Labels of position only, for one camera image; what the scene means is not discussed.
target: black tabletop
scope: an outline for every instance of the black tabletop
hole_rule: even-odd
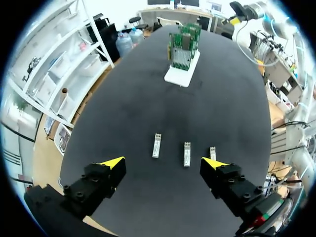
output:
[[[263,80],[235,42],[202,31],[200,58],[188,88],[164,81],[167,26],[122,59],[94,93],[72,132],[61,168],[70,184],[91,162],[126,157],[127,174],[92,218],[124,237],[234,235],[241,220],[216,200],[199,175],[216,147],[262,185],[271,147]],[[160,155],[152,158],[155,133]],[[191,142],[191,167],[183,167]]]

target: white shelf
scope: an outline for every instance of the white shelf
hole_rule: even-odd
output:
[[[77,69],[77,67],[80,65],[80,63],[90,54],[92,53],[100,43],[95,43],[94,45],[91,45],[89,48],[87,48],[84,52],[82,52],[76,61],[72,63],[72,66],[68,69],[68,71],[63,75],[63,77],[59,80],[53,94],[51,95],[47,105],[46,109],[49,110],[49,108],[52,106],[57,94],[60,92],[61,88],[69,78],[69,76]]]
[[[39,61],[39,64],[32,70],[30,77],[28,79],[28,81],[26,82],[26,84],[23,87],[23,93],[26,93],[27,90],[30,87],[30,84],[32,82],[32,80],[34,79],[34,77],[36,76],[36,74],[39,72],[40,68],[43,66],[43,64],[45,63],[45,61],[49,58],[49,56],[56,50],[58,49],[58,47],[60,45],[62,45],[67,39],[69,39],[74,33],[78,32],[79,30],[81,30],[84,27],[84,25],[77,27],[75,29],[73,29],[72,31],[70,31],[69,33],[67,33],[65,36],[63,36],[56,44],[54,44],[52,46],[52,48],[50,48],[50,50],[41,58],[41,60]]]
[[[77,92],[77,96],[75,98],[72,98],[75,102],[75,107],[73,111],[71,112],[69,118],[67,119],[68,123],[71,123],[71,120],[73,119],[79,105],[83,101],[84,97],[89,92],[90,88],[95,84],[95,82],[98,80],[98,78],[104,73],[104,71],[109,67],[109,62],[102,62],[102,67],[100,70],[95,74],[94,77],[87,78],[87,77],[81,77],[77,79],[76,83],[72,85],[72,87],[69,90],[74,90]]]
[[[45,17],[39,23],[32,26],[31,29],[29,29],[29,32],[27,32],[26,35],[24,35],[24,37],[20,40],[21,43],[17,47],[17,52],[20,52],[28,44],[28,42],[33,38],[33,36],[36,35],[36,33],[40,31],[41,28],[43,28],[54,17],[58,16],[60,13],[65,11],[75,1],[76,0],[70,0],[65,3],[59,4],[55,10],[45,15]]]
[[[18,85],[12,80],[8,80],[8,84],[11,86],[11,88],[19,95],[21,96],[26,102],[28,102],[30,105],[32,105],[34,108],[38,109],[39,111],[47,114],[48,116],[52,117],[56,121],[63,123],[67,125],[68,127],[74,127],[71,123],[68,123],[66,120],[62,119],[61,117],[57,116],[54,112],[51,110],[46,110],[43,106],[38,104],[35,100],[33,100],[29,96],[25,96],[25,93],[22,92],[22,89],[18,87]]]

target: white stand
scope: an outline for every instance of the white stand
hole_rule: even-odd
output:
[[[188,87],[194,70],[197,66],[199,58],[199,51],[196,51],[194,58],[191,60],[190,67],[188,71],[174,68],[170,66],[167,74],[164,76],[164,80],[169,83],[173,83],[179,86]]]

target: computer monitor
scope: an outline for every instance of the computer monitor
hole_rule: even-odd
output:
[[[170,4],[170,0],[147,0],[148,5]]]
[[[187,6],[199,6],[199,0],[182,0],[181,4]]]
[[[222,11],[222,5],[221,5],[221,4],[218,4],[218,3],[213,3],[213,2],[212,2],[211,10]]]

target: green circuit board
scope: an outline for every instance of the green circuit board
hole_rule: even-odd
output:
[[[168,58],[172,61],[173,67],[187,71],[193,50],[194,39],[189,33],[170,34]]]
[[[168,59],[175,68],[188,70],[191,59],[198,49],[201,26],[197,23],[189,23],[179,27],[179,33],[169,34]]]

